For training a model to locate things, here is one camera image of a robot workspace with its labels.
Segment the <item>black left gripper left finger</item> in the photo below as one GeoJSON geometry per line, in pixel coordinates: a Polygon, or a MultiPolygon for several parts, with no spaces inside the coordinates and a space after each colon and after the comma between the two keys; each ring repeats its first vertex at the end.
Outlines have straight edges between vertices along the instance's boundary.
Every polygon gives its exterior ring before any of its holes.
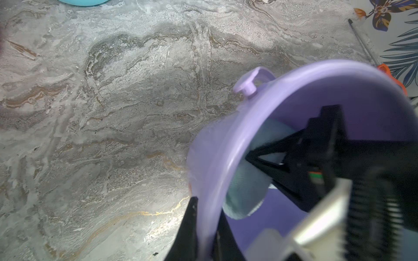
{"type": "Polygon", "coordinates": [[[198,198],[189,200],[185,215],[168,252],[165,261],[196,261],[198,258],[197,239],[197,210],[198,198]]]}

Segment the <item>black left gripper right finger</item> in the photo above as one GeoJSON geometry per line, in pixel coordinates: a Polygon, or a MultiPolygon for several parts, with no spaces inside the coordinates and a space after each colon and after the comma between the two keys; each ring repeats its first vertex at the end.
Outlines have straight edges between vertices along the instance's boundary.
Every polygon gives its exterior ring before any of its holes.
{"type": "Polygon", "coordinates": [[[238,248],[226,215],[223,211],[221,211],[218,227],[214,237],[212,260],[246,261],[243,253],[238,248]]]}

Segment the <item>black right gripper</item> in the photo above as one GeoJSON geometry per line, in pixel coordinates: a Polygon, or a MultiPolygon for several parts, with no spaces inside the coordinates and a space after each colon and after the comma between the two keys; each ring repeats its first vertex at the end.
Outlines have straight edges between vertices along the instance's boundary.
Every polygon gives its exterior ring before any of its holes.
{"type": "Polygon", "coordinates": [[[323,107],[305,129],[250,150],[245,160],[303,211],[345,178],[353,182],[349,220],[356,229],[378,200],[397,200],[400,213],[394,219],[418,229],[417,142],[349,140],[338,105],[323,107]]]}

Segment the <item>light teal cloth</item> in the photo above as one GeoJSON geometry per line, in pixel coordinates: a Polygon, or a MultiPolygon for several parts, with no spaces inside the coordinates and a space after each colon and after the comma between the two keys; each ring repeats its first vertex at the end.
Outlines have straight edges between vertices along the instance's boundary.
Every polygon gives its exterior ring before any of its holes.
{"type": "Polygon", "coordinates": [[[263,204],[273,182],[272,177],[246,160],[248,152],[271,142],[282,140],[294,132],[291,127],[277,120],[267,119],[261,125],[241,158],[229,185],[223,203],[223,211],[228,217],[241,220],[251,216],[263,204]]]}

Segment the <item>purple plastic bucket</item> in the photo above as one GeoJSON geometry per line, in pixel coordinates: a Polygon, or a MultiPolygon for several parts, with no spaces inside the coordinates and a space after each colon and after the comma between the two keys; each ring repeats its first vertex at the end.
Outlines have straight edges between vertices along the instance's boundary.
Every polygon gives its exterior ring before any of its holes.
{"type": "Polygon", "coordinates": [[[300,130],[326,105],[343,108],[355,140],[417,141],[418,120],[408,98],[376,68],[351,60],[327,60],[275,77],[265,67],[234,86],[246,99],[236,112],[206,125],[189,147],[192,194],[199,200],[198,258],[211,258],[226,192],[250,141],[267,118],[300,130]]]}

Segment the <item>teal plastic bucket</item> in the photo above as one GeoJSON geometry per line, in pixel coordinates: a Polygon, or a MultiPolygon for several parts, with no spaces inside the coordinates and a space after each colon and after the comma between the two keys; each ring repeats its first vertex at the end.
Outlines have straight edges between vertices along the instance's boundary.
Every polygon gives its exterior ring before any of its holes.
{"type": "Polygon", "coordinates": [[[93,7],[104,4],[109,0],[58,0],[61,3],[73,5],[77,7],[93,7]]]}

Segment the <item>orange handled screwdriver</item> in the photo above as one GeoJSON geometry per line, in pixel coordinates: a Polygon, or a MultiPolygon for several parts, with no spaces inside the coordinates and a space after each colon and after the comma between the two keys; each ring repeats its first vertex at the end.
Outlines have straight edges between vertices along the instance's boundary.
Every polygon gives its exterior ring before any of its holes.
{"type": "Polygon", "coordinates": [[[379,70],[379,71],[381,71],[382,73],[384,73],[385,75],[387,75],[388,77],[390,77],[401,89],[402,89],[402,91],[403,91],[403,93],[406,95],[406,96],[408,96],[408,93],[407,93],[407,89],[406,89],[406,87],[398,80],[398,79],[396,79],[393,75],[392,75],[392,73],[391,73],[391,71],[390,71],[390,69],[389,69],[389,67],[386,65],[386,64],[384,64],[384,63],[381,63],[379,60],[378,60],[378,58],[377,58],[377,56],[374,54],[374,52],[371,50],[371,48],[370,48],[370,46],[368,45],[368,43],[366,42],[366,40],[364,39],[364,37],[360,34],[360,32],[358,31],[358,29],[355,27],[355,25],[354,25],[354,23],[353,23],[353,20],[352,19],[348,19],[347,20],[348,21],[348,24],[349,24],[349,26],[351,27],[351,29],[352,29],[352,31],[354,32],[354,34],[355,34],[355,36],[356,36],[356,38],[358,39],[358,41],[360,42],[360,44],[361,44],[361,46],[362,46],[362,48],[363,48],[363,50],[369,55],[369,57],[371,58],[371,60],[373,61],[373,63],[374,63],[374,65],[375,65],[375,67],[379,70]]]}

